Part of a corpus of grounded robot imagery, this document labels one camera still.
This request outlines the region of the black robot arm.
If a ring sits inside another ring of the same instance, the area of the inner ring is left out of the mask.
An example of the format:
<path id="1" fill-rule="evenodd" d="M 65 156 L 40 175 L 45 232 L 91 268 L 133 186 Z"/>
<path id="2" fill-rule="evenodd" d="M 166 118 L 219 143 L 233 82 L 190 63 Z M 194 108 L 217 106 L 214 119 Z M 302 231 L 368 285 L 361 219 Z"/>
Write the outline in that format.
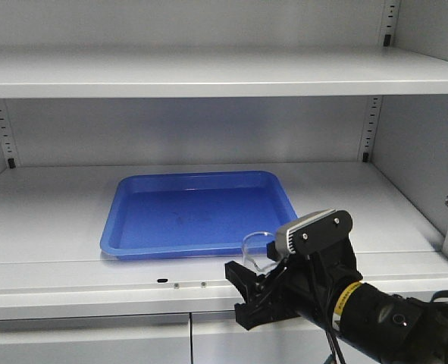
<path id="1" fill-rule="evenodd" d="M 362 282 L 349 241 L 292 254 L 266 275 L 234 261 L 224 270 L 246 330 L 301 316 L 325 331 L 332 359 L 344 360 L 342 340 L 379 363 L 448 363 L 448 291 L 424 302 Z"/>

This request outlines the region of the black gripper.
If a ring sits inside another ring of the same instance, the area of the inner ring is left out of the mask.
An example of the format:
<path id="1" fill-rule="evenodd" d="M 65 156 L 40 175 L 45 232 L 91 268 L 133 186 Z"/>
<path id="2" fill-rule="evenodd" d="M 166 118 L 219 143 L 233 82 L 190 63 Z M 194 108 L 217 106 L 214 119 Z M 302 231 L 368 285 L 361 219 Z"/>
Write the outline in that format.
<path id="1" fill-rule="evenodd" d="M 246 302 L 234 305 L 236 322 L 246 330 L 302 316 L 331 332 L 338 296 L 362 279 L 350 242 L 335 243 L 308 257 L 292 255 L 267 275 L 235 261 L 227 262 L 224 270 Z"/>

